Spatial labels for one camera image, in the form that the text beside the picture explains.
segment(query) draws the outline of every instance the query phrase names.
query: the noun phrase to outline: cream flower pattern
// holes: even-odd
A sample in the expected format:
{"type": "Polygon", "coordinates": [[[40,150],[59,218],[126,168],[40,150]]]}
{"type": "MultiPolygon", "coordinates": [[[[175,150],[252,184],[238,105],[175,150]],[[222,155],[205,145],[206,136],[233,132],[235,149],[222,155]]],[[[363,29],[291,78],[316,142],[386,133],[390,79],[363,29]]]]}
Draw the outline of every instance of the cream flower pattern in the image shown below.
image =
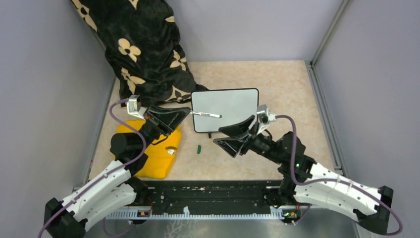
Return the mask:
{"type": "Polygon", "coordinates": [[[137,10],[137,3],[139,2],[139,0],[128,0],[134,7],[134,9],[137,10]]]}
{"type": "Polygon", "coordinates": [[[165,21],[167,21],[167,22],[175,22],[175,18],[173,16],[170,16],[168,18],[165,18],[165,21]]]}
{"type": "Polygon", "coordinates": [[[136,84],[144,84],[145,80],[136,76],[130,75],[126,68],[121,68],[121,75],[127,80],[128,88],[134,94],[136,90],[136,84]]]}
{"type": "Polygon", "coordinates": [[[169,67],[175,68],[175,67],[181,66],[183,71],[187,71],[187,67],[185,66],[185,63],[187,62],[187,58],[184,57],[181,59],[181,56],[175,50],[173,51],[173,57],[175,58],[175,60],[171,63],[169,67]]]}
{"type": "Polygon", "coordinates": [[[191,97],[191,93],[184,92],[182,90],[179,90],[175,88],[175,86],[172,85],[172,94],[169,96],[168,99],[165,100],[165,102],[181,102],[184,100],[187,100],[191,97]]]}
{"type": "Polygon", "coordinates": [[[121,54],[125,56],[128,55],[134,62],[137,62],[137,56],[142,53],[137,46],[132,46],[130,42],[125,38],[119,39],[118,44],[118,50],[121,52],[121,54]]]}
{"type": "Polygon", "coordinates": [[[74,6],[77,8],[77,12],[86,21],[86,23],[90,25],[90,27],[92,27],[95,31],[98,31],[96,24],[93,22],[91,16],[89,15],[89,8],[81,4],[79,0],[71,0],[71,1],[73,2],[74,6]]]}

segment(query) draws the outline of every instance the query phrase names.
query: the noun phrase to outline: marker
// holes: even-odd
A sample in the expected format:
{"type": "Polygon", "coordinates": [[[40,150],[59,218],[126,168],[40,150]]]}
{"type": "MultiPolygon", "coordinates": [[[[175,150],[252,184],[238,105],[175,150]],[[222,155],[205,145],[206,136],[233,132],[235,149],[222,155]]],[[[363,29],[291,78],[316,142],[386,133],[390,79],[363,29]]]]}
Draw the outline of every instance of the marker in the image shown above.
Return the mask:
{"type": "Polygon", "coordinates": [[[202,117],[222,118],[222,115],[213,114],[213,113],[200,113],[200,112],[193,112],[193,111],[191,111],[190,114],[198,115],[198,116],[202,116],[202,117]]]}

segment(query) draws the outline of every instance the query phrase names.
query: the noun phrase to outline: marble-pattern surface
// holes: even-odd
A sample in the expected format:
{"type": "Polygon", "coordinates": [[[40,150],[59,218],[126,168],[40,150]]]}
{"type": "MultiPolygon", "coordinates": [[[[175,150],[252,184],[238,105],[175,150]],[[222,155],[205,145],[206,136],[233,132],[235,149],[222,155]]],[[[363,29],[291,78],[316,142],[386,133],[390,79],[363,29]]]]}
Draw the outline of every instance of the marble-pattern surface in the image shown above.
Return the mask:
{"type": "MultiPolygon", "coordinates": [[[[315,97],[304,61],[227,61],[190,62],[196,81],[209,89],[258,88],[260,104],[267,104],[275,114],[291,116],[297,126],[297,135],[306,145],[305,154],[329,169],[333,168],[331,155],[322,128],[315,97]]],[[[116,83],[111,103],[119,99],[116,83]]],[[[188,104],[171,104],[183,107],[188,104]]],[[[125,108],[115,107],[122,120],[135,119],[125,108]]],[[[99,174],[113,159],[109,152],[110,139],[118,126],[108,114],[104,121],[89,178],[99,174]]],[[[291,130],[290,122],[281,119],[269,128],[274,140],[291,130]]],[[[223,137],[220,133],[213,138],[223,137]]],[[[248,152],[231,158],[213,144],[206,134],[195,133],[192,116],[182,123],[182,141],[177,158],[167,180],[215,179],[281,179],[278,165],[262,156],[248,152]],[[202,146],[197,154],[197,146],[202,146]]]]}

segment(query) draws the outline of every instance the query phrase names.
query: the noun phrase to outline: yellow cloth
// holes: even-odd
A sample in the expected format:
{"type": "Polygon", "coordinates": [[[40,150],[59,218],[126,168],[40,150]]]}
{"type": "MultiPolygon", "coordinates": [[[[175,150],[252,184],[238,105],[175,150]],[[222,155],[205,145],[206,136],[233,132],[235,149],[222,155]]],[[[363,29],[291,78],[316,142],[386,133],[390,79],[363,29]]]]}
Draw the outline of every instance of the yellow cloth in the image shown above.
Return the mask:
{"type": "MultiPolygon", "coordinates": [[[[144,120],[129,120],[127,124],[139,130],[146,121],[144,120]]],[[[127,127],[120,125],[117,127],[117,133],[133,132],[127,127]]],[[[161,135],[159,140],[155,140],[156,143],[165,136],[161,135]]],[[[179,142],[181,141],[181,126],[179,126],[165,141],[157,144],[150,145],[146,148],[145,153],[148,155],[148,159],[144,167],[138,171],[134,176],[137,177],[149,177],[153,179],[164,179],[173,163],[175,162],[176,151],[178,150],[179,142]]]]}

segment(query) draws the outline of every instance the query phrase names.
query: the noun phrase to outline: floral blanket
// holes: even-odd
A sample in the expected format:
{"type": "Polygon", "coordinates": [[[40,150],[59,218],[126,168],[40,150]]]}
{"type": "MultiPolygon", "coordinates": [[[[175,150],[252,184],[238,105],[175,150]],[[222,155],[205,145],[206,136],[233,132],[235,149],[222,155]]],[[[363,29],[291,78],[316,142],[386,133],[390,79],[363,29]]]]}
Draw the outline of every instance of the floral blanket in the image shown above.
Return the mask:
{"type": "Polygon", "coordinates": [[[172,8],[163,0],[71,0],[106,45],[120,96],[139,94],[142,106],[185,102],[206,90],[190,72],[172,8]]]}

